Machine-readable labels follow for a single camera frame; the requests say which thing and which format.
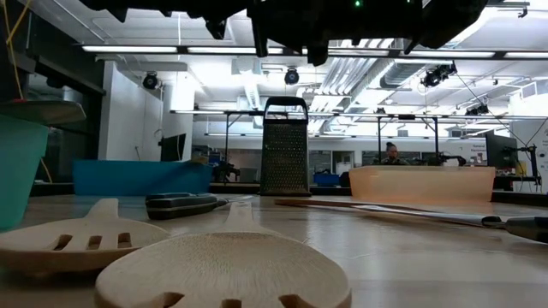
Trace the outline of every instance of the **slotted wooden spoon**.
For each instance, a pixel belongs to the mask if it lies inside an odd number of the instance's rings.
[[[224,225],[121,258],[99,275],[102,308],[347,308],[344,271],[320,252],[253,221],[233,203]]]
[[[118,199],[101,199],[84,218],[0,234],[0,266],[27,273],[102,269],[169,236],[151,224],[119,218]]]

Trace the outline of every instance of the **spatula slot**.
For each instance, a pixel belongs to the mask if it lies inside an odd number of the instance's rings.
[[[221,304],[221,308],[241,308],[241,300],[239,299],[225,299]]]
[[[118,248],[131,247],[131,235],[129,233],[122,233],[118,235]]]
[[[166,292],[164,293],[164,308],[170,308],[176,305],[182,298],[183,294],[175,292]]]
[[[101,245],[101,240],[103,239],[102,236],[94,235],[89,238],[89,241],[87,242],[87,250],[98,250],[99,246]]]
[[[53,246],[53,250],[56,252],[63,250],[63,248],[66,247],[71,240],[72,235],[62,234],[61,236],[59,236],[57,242]]]
[[[314,308],[304,301],[299,295],[291,294],[279,297],[284,308]]]

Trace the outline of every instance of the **person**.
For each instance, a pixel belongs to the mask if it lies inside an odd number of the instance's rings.
[[[406,166],[409,165],[403,159],[398,158],[397,147],[391,142],[386,143],[386,156],[387,158],[383,159],[381,164],[383,165],[396,165],[396,166]]]

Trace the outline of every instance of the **peach plastic bin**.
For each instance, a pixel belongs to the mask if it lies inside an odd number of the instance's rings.
[[[367,166],[351,169],[352,196],[378,203],[491,201],[491,167]]]

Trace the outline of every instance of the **workbench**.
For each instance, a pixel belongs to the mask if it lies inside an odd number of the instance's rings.
[[[31,198],[21,227],[84,216],[97,200]],[[353,307],[514,308],[548,302],[548,245],[503,230],[357,210],[283,207],[273,200],[251,200],[255,221],[340,264],[353,288]],[[121,217],[147,219],[143,198],[120,201]],[[548,216],[542,208],[523,205],[493,208],[500,216]],[[153,223],[172,234],[197,233],[218,227],[228,209]],[[9,308],[94,307],[97,274],[28,277],[1,269],[0,303]]]

